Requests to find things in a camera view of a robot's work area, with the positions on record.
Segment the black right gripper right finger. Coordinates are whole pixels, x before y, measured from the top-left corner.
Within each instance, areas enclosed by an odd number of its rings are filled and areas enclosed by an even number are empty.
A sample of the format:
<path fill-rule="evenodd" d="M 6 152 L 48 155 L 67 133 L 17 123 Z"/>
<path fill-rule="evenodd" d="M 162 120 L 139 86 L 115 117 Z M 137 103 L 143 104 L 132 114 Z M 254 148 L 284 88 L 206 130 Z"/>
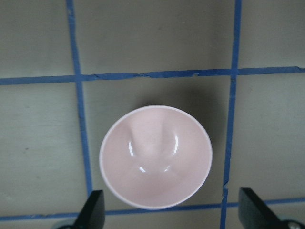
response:
<path fill-rule="evenodd" d="M 288 224 L 248 187 L 239 190 L 239 220 L 244 229 L 288 229 Z"/>

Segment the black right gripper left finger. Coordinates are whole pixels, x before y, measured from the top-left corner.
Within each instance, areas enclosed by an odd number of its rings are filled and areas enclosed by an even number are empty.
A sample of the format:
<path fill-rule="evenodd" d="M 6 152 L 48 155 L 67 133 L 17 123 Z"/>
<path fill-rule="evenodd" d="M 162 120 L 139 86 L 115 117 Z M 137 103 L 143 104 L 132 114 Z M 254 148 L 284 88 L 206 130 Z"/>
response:
<path fill-rule="evenodd" d="M 92 191 L 85 202 L 73 229 L 102 229 L 105 223 L 105 203 L 102 190 Z"/>

